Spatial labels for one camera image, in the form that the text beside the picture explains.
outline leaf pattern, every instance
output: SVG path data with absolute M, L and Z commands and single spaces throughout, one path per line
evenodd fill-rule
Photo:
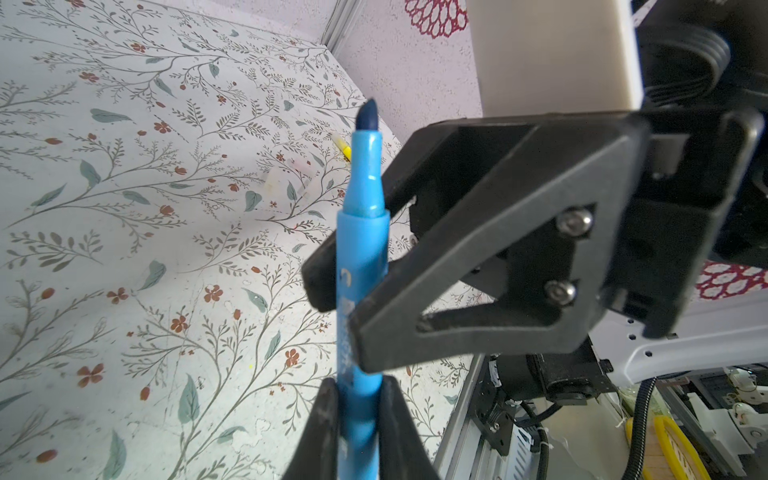
M 194 385 L 192 376 L 187 374 L 187 384 L 181 392 L 179 398 L 179 421 L 189 423 L 200 415 L 200 402 L 197 399 L 197 387 Z
M 110 111 L 101 110 L 99 108 L 92 108 L 91 116 L 94 118 L 94 120 L 101 122 L 102 124 L 111 124 L 115 121 L 125 121 L 131 119 L 125 115 L 115 114 Z
M 123 472 L 125 466 L 125 459 L 127 458 L 127 452 L 125 450 L 125 442 L 118 434 L 112 431 L 112 443 L 109 446 L 109 459 L 104 466 L 104 472 L 102 478 L 104 480 L 112 480 L 117 478 Z
M 157 85 L 157 87 L 160 88 L 162 91 L 169 94 L 171 97 L 175 96 L 174 93 L 170 91 L 170 88 L 168 87 L 168 85 L 165 84 L 162 78 L 160 77 L 155 78 L 154 84 Z
M 56 197 L 58 197 L 62 191 L 64 191 L 64 187 L 66 187 L 67 184 L 61 185 L 56 190 L 51 190 L 42 197 L 38 198 L 34 202 L 32 202 L 30 205 L 33 207 L 40 207 L 42 205 L 47 204 L 48 202 L 52 202 L 53 200 L 56 200 Z
M 149 275 L 139 290 L 146 290 L 151 286 L 155 286 L 163 278 L 163 275 L 165 275 L 165 265 L 157 260 L 152 260 L 152 263 L 149 264 Z
M 123 190 L 123 197 L 127 198 L 128 200 L 138 202 L 139 204 L 149 205 L 149 200 L 144 198 L 138 192 L 134 192 L 132 190 Z
M 248 294 L 248 299 L 250 300 L 250 302 L 256 307 L 258 307 L 261 313 L 265 313 L 266 309 L 269 306 L 266 304 L 266 300 L 264 299 L 264 297 L 259 295 L 258 293 L 251 292 L 247 288 L 243 288 L 243 290 L 245 290 L 245 292 Z
M 280 346 L 280 331 L 275 333 L 275 336 L 272 337 L 272 340 L 270 340 L 270 348 L 268 348 L 264 354 L 265 361 L 272 358 L 272 356 L 277 353 L 278 346 Z
M 0 23 L 0 476 L 280 478 L 336 371 L 300 267 L 364 96 L 324 45 L 151 3 L 8 0 Z M 390 257 L 410 239 L 404 211 Z M 467 372 L 446 361 L 392 372 L 430 455 Z
M 19 393 L 18 395 L 10 396 L 5 400 L 0 400 L 0 410 L 3 410 L 5 407 L 11 405 L 13 402 L 27 395 L 28 393 L 29 392 Z
M 85 160 L 80 161 L 80 174 L 88 180 L 88 188 L 95 187 L 101 182 L 101 175 L 98 174 L 93 165 Z
M 254 191 L 248 190 L 245 193 L 245 211 L 250 212 L 254 208 L 256 208 L 256 205 L 259 204 L 261 201 L 261 195 L 257 194 Z

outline blue marker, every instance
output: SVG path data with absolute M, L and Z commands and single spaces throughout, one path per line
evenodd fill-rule
M 339 386 L 339 478 L 376 480 L 380 373 L 354 362 L 347 316 L 387 272 L 389 212 L 381 180 L 382 135 L 376 103 L 367 101 L 352 134 L 352 173 L 336 225 L 336 361 Z

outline black cable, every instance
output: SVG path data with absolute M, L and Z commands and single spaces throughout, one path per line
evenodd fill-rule
M 632 445 L 629 447 L 629 460 L 621 480 L 638 480 L 643 473 L 645 456 L 645 426 L 650 407 L 650 394 L 654 391 L 656 378 L 643 380 L 634 402 L 634 420 L 632 421 Z
M 531 417 L 530 419 L 520 420 L 518 422 L 515 422 L 515 425 L 517 425 L 520 429 L 526 429 L 527 427 L 532 427 L 533 425 L 536 425 L 537 423 L 541 423 L 544 420 L 548 419 L 549 417 L 553 416 L 557 411 L 562 408 L 561 405 L 558 405 L 557 403 L 553 403 L 549 406 L 548 409 L 540 413 L 539 415 L 533 415 L 531 413 L 528 413 L 528 416 Z
M 528 404 L 523 402 L 520 404 L 520 406 L 525 410 L 525 413 L 528 413 L 528 416 L 531 417 L 531 419 L 537 418 L 536 414 L 533 413 L 533 409 L 530 406 L 528 406 Z M 536 480 L 546 480 L 547 469 L 549 468 L 549 444 L 548 444 L 549 439 L 547 438 L 547 432 L 544 430 L 544 427 L 541 426 L 540 422 L 536 422 L 535 426 L 538 430 L 538 436 L 541 439 L 541 441 L 539 442 L 540 446 L 539 446 L 539 453 L 538 453 L 538 470 L 536 470 Z

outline screw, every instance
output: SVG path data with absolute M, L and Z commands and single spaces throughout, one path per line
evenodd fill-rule
M 544 284 L 547 297 L 559 306 L 566 306 L 576 298 L 576 287 L 570 282 L 549 280 Z
M 586 208 L 571 208 L 561 212 L 555 218 L 555 224 L 560 233 L 570 237 L 580 237 L 587 233 L 591 228 L 594 219 L 592 213 Z

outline red flower pattern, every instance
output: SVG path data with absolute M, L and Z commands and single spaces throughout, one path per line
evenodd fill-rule
M 181 333 L 183 330 L 188 329 L 190 326 L 187 324 L 187 317 L 179 315 L 179 318 L 173 319 L 170 322 L 170 329 L 176 333 Z
M 406 0 L 406 13 L 419 33 L 432 38 L 467 28 L 467 11 L 458 0 Z
M 80 388 L 85 388 L 85 386 L 92 382 L 92 383 L 99 383 L 104 377 L 99 375 L 99 373 L 102 373 L 104 371 L 104 363 L 99 363 L 94 367 L 93 370 L 89 369 L 87 366 L 83 366 L 78 370 L 78 375 L 83 377 L 78 382 L 78 386 Z
M 203 300 L 205 300 L 206 303 L 209 303 L 211 300 L 218 302 L 222 295 L 224 295 L 224 291 L 219 288 L 218 285 L 214 285 L 210 289 L 205 287 L 205 296 L 203 297 Z
M 286 368 L 290 368 L 299 362 L 299 353 L 296 349 L 286 352 Z
M 111 298 L 112 303 L 117 305 L 118 303 L 120 303 L 120 300 L 128 300 L 128 294 L 125 293 L 125 288 L 121 286 L 120 288 L 118 288 L 117 293 L 115 292 L 107 293 L 107 298 Z
M 159 131 L 162 134 L 166 134 L 167 132 L 170 131 L 170 127 L 164 121 L 160 123 L 154 122 L 154 129 Z
M 95 74 L 89 73 L 87 71 L 82 72 L 80 74 L 80 78 L 82 78 L 83 80 L 88 80 L 91 83 L 96 83 L 98 81 L 98 77 Z

